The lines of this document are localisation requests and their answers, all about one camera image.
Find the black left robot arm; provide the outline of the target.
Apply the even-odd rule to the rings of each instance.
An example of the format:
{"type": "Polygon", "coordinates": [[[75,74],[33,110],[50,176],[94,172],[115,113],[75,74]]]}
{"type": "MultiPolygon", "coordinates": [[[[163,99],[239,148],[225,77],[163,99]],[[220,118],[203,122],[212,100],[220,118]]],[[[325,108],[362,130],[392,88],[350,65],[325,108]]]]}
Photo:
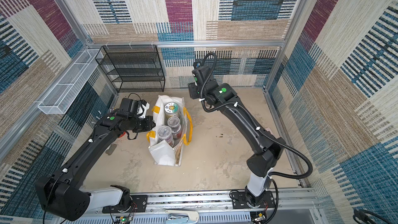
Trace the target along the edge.
{"type": "Polygon", "coordinates": [[[92,134],[72,157],[49,177],[40,177],[35,189],[45,213],[69,221],[79,219],[91,204],[93,193],[80,190],[84,179],[102,153],[124,132],[148,132],[155,127],[152,116],[145,118],[106,114],[94,126],[92,134]]]}

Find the green label seed jar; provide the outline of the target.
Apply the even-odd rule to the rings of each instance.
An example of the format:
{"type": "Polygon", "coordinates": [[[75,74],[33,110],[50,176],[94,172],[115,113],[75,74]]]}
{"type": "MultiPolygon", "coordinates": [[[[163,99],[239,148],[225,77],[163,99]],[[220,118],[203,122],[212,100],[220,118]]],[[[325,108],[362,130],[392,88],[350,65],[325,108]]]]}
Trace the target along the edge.
{"type": "Polygon", "coordinates": [[[180,117],[180,107],[175,102],[167,103],[164,106],[164,113],[166,120],[169,120],[171,117],[180,117]]]}

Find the clear seed jar red contents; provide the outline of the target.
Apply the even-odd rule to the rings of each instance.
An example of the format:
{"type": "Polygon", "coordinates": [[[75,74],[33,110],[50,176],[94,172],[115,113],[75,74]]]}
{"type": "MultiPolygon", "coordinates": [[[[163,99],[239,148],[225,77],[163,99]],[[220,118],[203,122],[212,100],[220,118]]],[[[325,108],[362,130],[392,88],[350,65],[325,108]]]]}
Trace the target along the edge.
{"type": "Polygon", "coordinates": [[[172,130],[172,136],[174,140],[179,140],[182,134],[182,127],[180,119],[176,116],[172,116],[167,120],[167,125],[172,130]]]}

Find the white canvas tote bag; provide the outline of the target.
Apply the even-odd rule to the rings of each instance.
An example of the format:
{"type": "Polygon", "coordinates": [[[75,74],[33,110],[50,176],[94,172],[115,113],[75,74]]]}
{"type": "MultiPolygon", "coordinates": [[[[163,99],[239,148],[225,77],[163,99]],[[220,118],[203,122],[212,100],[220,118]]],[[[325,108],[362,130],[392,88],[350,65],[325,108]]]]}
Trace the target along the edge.
{"type": "Polygon", "coordinates": [[[183,97],[170,97],[167,95],[158,96],[155,106],[152,108],[155,127],[147,134],[147,140],[150,143],[149,152],[151,153],[155,164],[161,166],[180,166],[183,145],[189,145],[192,141],[193,123],[192,118],[185,106],[183,97]],[[174,146],[171,147],[166,141],[160,141],[158,130],[161,126],[167,125],[164,106],[167,103],[175,102],[180,107],[180,122],[182,134],[179,140],[174,140],[174,146]]]}

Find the clear seed jar dark contents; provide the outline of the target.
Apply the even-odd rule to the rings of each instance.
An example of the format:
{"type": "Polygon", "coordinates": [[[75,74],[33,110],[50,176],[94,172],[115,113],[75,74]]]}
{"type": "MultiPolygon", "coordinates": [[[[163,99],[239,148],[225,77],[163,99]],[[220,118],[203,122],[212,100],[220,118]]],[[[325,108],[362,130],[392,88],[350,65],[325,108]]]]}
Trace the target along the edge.
{"type": "Polygon", "coordinates": [[[160,141],[166,141],[171,147],[174,146],[172,129],[169,126],[161,126],[158,130],[158,137],[160,141]]]}

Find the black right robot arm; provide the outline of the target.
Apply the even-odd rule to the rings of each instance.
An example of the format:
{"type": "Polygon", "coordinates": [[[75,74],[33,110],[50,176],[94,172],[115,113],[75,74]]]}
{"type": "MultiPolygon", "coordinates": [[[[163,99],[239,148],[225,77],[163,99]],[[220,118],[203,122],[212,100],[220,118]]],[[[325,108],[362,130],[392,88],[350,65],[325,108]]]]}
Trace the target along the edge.
{"type": "Polygon", "coordinates": [[[251,175],[245,188],[245,197],[248,206],[260,206],[271,184],[270,173],[284,151],[284,148],[276,142],[279,141],[284,145],[286,142],[281,138],[275,138],[265,130],[245,108],[237,93],[229,85],[216,85],[216,88],[204,94],[203,98],[209,100],[235,125],[254,152],[246,162],[251,175]]]}

